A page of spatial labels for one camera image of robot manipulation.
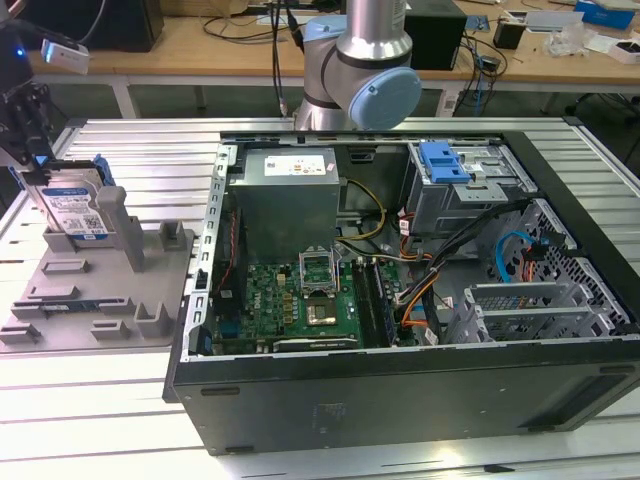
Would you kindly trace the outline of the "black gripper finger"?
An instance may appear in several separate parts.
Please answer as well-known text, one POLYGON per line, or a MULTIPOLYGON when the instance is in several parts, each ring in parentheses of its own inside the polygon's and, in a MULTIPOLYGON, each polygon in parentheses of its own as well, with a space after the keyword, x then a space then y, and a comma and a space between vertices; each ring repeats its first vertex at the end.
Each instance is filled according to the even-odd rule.
POLYGON ((51 160, 50 93, 46 85, 28 83, 23 89, 25 172, 39 172, 51 160))
POLYGON ((27 169, 25 93, 1 96, 1 165, 27 169))

